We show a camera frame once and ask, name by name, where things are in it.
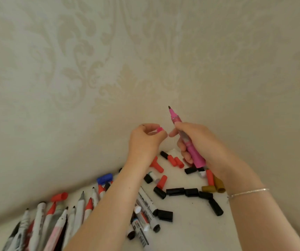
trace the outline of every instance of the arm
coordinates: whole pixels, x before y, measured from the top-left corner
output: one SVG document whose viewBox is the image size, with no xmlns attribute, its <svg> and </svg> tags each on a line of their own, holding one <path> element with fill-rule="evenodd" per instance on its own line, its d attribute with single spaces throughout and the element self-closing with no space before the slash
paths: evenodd
<svg viewBox="0 0 300 251">
<path fill-rule="evenodd" d="M 121 249 L 142 179 L 167 137 L 165 131 L 150 133 L 157 128 L 158 124 L 144 124 L 131 133 L 126 164 L 65 251 Z"/>
<path fill-rule="evenodd" d="M 176 122 L 175 126 L 169 136 L 185 131 L 209 169 L 223 180 L 229 195 L 265 188 L 257 174 L 205 126 L 187 122 Z M 177 145 L 182 156 L 193 163 L 180 139 Z M 300 251 L 299 236 L 269 192 L 236 196 L 230 199 L 230 207 L 243 251 Z"/>
</svg>

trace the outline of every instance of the forearm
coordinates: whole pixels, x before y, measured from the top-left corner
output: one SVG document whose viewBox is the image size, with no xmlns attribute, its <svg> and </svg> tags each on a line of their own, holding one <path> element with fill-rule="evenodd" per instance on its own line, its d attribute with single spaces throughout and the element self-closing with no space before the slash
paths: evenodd
<svg viewBox="0 0 300 251">
<path fill-rule="evenodd" d="M 254 171 L 241 160 L 223 182 L 229 195 L 265 188 Z M 268 191 L 230 199 L 231 212 L 243 251 L 299 251 L 300 238 Z"/>
<path fill-rule="evenodd" d="M 120 250 L 145 171 L 127 162 L 65 251 Z"/>
</svg>

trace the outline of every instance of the person's left hand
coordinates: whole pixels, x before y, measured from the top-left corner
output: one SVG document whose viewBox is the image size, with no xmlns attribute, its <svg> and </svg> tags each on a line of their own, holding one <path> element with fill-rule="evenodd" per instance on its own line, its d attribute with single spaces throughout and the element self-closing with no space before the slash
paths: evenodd
<svg viewBox="0 0 300 251">
<path fill-rule="evenodd" d="M 167 138 L 166 131 L 156 132 L 159 124 L 145 123 L 135 128 L 130 135 L 127 162 L 147 169 L 158 153 L 161 142 Z"/>
</svg>

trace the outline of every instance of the hand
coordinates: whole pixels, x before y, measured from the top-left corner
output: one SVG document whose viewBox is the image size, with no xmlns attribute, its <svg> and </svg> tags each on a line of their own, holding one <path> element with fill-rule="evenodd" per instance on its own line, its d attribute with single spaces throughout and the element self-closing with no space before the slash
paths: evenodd
<svg viewBox="0 0 300 251">
<path fill-rule="evenodd" d="M 159 124 L 146 123 L 131 132 L 127 162 L 144 166 L 145 169 L 150 166 L 158 153 L 159 145 L 167 138 L 166 131 L 155 131 L 159 127 Z"/>
<path fill-rule="evenodd" d="M 175 122 L 174 125 L 175 129 L 170 132 L 169 136 L 174 137 L 178 131 L 184 131 L 191 138 L 197 151 L 206 160 L 207 167 L 220 179 L 224 177 L 223 175 L 228 168 L 240 160 L 207 127 L 188 122 Z M 193 159 L 181 138 L 179 138 L 177 145 L 181 150 L 181 155 L 188 163 L 192 164 Z"/>
</svg>

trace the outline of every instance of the person's right arm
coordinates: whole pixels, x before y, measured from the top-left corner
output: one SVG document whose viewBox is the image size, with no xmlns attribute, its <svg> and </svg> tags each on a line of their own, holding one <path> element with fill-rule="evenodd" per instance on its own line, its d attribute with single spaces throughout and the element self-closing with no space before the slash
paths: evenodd
<svg viewBox="0 0 300 251">
<path fill-rule="evenodd" d="M 223 181 L 228 195 L 265 188 L 248 164 L 205 126 L 176 122 L 175 127 L 169 136 L 177 135 L 178 130 L 188 134 L 207 167 Z M 177 145 L 185 160 L 193 163 L 181 139 Z M 268 191 L 242 194 L 229 201 L 243 251 L 300 251 L 300 237 Z"/>
</svg>

